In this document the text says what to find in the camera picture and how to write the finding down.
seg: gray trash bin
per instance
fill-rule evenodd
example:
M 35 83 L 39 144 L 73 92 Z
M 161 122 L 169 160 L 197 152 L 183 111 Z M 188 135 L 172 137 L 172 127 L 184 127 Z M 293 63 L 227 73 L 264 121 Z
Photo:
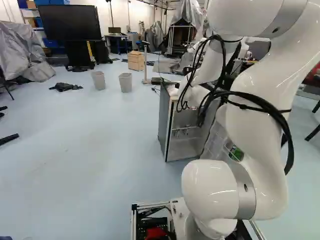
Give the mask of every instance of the gray trash bin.
M 106 88 L 105 74 L 102 71 L 92 71 L 91 77 L 97 90 Z
M 119 75 L 119 82 L 121 91 L 123 93 L 129 93 L 132 91 L 132 74 L 131 73 L 121 73 Z

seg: gray cabinet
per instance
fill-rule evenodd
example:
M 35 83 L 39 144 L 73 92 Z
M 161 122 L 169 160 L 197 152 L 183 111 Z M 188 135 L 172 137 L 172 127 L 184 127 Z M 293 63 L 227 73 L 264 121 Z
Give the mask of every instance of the gray cabinet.
M 202 127 L 197 126 L 198 108 L 177 112 L 177 102 L 178 97 L 161 85 L 158 140 L 166 162 L 200 157 L 220 100 L 211 103 Z

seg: robotic arm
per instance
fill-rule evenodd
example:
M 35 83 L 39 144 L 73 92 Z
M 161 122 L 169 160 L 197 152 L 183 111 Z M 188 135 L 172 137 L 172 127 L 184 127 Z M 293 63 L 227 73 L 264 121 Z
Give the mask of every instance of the robotic arm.
M 225 43 L 227 62 L 242 36 L 271 39 L 267 56 L 242 72 L 231 91 L 261 97 L 278 110 L 291 109 L 299 85 L 320 61 L 320 0 L 211 0 L 207 16 L 214 31 L 231 41 Z M 222 48 L 212 40 L 186 98 L 199 104 L 208 91 L 198 85 L 218 79 L 222 65 Z M 259 108 L 238 96 L 228 99 Z M 244 158 L 240 163 L 190 162 L 182 173 L 182 193 L 201 232 L 223 239 L 234 230 L 236 219 L 280 216 L 288 204 L 288 186 L 281 160 L 282 132 L 272 117 L 227 103 L 216 119 Z

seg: computer monitor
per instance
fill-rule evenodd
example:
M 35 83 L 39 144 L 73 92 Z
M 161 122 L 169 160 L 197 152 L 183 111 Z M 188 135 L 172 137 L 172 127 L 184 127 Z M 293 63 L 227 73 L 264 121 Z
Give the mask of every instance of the computer monitor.
M 110 34 L 120 34 L 121 27 L 108 27 L 108 31 Z
M 39 5 L 46 37 L 61 41 L 101 40 L 97 8 L 93 5 Z

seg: floor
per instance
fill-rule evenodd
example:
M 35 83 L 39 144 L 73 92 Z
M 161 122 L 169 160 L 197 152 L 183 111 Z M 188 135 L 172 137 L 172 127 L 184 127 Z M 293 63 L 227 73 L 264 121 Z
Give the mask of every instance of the floor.
M 155 60 L 157 55 L 148 55 L 148 61 Z M 97 91 L 90 71 L 55 70 L 56 76 L 44 83 L 14 90 L 15 101 L 0 95 L 0 106 L 8 106 L 0 137 L 20 134 L 0 147 L 0 235 L 14 240 L 128 240 L 131 204 L 179 197 L 180 175 L 188 162 L 164 162 L 157 140 L 159 96 L 141 83 L 143 71 L 128 70 L 120 60 L 101 64 L 94 70 L 104 72 L 107 88 Z M 124 72 L 132 73 L 132 93 L 120 91 L 118 75 Z M 157 76 L 148 66 L 148 77 Z M 57 82 L 83 89 L 48 89 Z M 320 235 L 320 135 L 304 141 L 320 121 L 320 111 L 311 113 L 315 105 L 307 98 L 294 100 L 289 125 L 296 162 L 288 176 L 290 202 L 278 219 L 258 223 L 267 239 Z

